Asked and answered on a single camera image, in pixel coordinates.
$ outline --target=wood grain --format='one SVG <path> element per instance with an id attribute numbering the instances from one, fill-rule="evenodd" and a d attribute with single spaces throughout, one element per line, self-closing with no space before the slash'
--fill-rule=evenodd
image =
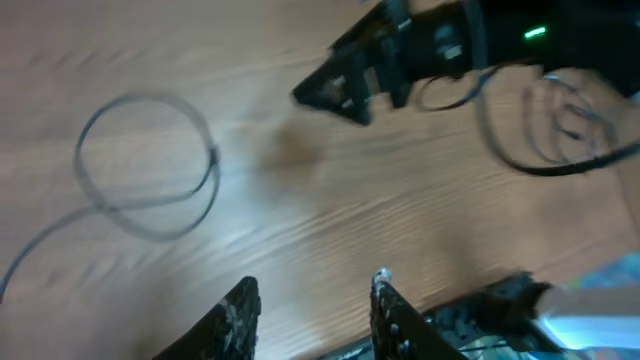
<path id="1" fill-rule="evenodd" d="M 144 242 L 101 217 L 56 233 L 0 307 L 0 358 L 149 358 L 244 275 L 262 294 L 258 358 L 307 358 L 366 333 L 370 276 L 381 266 L 426 307 L 519 269 L 568 281 L 637 249 L 615 173 L 515 174 L 485 151 L 470 107 L 425 115 L 376 99 L 365 129 L 294 107 L 290 89 L 372 5 L 2 2 L 0 269 L 87 204 L 72 175 L 76 136 L 122 93 L 193 103 L 220 145 L 223 183 L 210 217 L 173 243 Z M 513 94 L 529 75 L 504 72 L 491 89 L 516 151 Z M 460 86 L 432 96 L 453 100 Z M 188 189 L 202 150 L 185 121 L 154 105 L 105 116 L 85 154 L 105 192 L 125 198 Z M 205 201 L 131 215 L 168 228 Z"/>

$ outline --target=wooden surface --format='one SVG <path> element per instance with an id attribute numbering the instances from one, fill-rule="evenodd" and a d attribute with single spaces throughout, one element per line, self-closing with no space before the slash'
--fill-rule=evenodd
<path id="1" fill-rule="evenodd" d="M 367 332 L 370 276 L 381 266 L 426 307 L 518 269 L 568 281 L 637 249 L 614 172 L 515 174 L 483 148 L 471 107 L 389 112 L 376 99 L 366 129 L 294 107 L 290 89 L 369 6 L 0 3 L 0 270 L 40 229 L 87 204 L 73 146 L 93 111 L 124 92 L 192 102 L 223 169 L 211 215 L 179 241 L 150 244 L 94 217 L 38 248 L 0 307 L 0 358 L 150 358 L 243 275 L 256 276 L 262 294 L 258 358 L 307 358 Z M 507 136 L 526 71 L 492 85 Z M 444 103 L 456 89 L 432 96 Z M 202 150 L 185 121 L 153 105 L 105 116 L 85 154 L 105 192 L 126 198 L 188 189 Z M 205 197 L 132 216 L 169 228 Z"/>

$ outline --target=green light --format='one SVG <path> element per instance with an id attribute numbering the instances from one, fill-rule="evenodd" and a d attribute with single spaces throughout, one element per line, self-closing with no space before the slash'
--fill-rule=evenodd
<path id="1" fill-rule="evenodd" d="M 529 30 L 524 34 L 524 38 L 529 40 L 531 38 L 537 37 L 537 36 L 541 36 L 544 35 L 544 33 L 547 32 L 547 28 L 544 26 L 540 26 L 538 28 L 535 28 L 533 30 Z"/>

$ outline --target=floor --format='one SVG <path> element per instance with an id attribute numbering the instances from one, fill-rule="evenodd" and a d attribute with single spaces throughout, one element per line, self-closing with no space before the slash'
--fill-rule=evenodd
<path id="1" fill-rule="evenodd" d="M 73 178 L 76 137 L 122 93 L 191 102 L 213 129 L 223 176 L 211 215 L 179 241 L 148 243 L 102 217 L 58 231 L 0 305 L 0 358 L 150 358 L 243 275 L 261 288 L 257 357 L 309 358 L 367 332 L 381 266 L 427 307 L 518 269 L 569 281 L 638 248 L 617 172 L 507 170 L 483 148 L 471 107 L 426 115 L 376 99 L 376 123 L 362 129 L 293 106 L 289 91 L 372 5 L 2 2 L 1 271 L 40 229 L 87 204 Z M 490 90 L 516 153 L 514 94 L 527 71 L 505 71 Z M 464 86 L 445 85 L 434 99 Z M 130 106 L 96 125 L 85 156 L 116 199 L 180 192 L 203 170 L 197 139 L 170 109 Z M 167 229 L 205 197 L 131 215 Z"/>

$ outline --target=green led indicator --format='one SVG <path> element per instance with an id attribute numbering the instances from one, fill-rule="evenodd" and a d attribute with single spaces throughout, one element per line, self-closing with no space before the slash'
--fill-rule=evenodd
<path id="1" fill-rule="evenodd" d="M 535 28 L 533 30 L 527 31 L 524 34 L 524 38 L 527 39 L 527 40 L 530 40 L 532 38 L 535 38 L 535 37 L 538 37 L 538 36 L 542 36 L 546 32 L 547 32 L 547 28 L 544 27 L 544 26 L 540 26 L 540 27 L 537 27 L 537 28 Z"/>

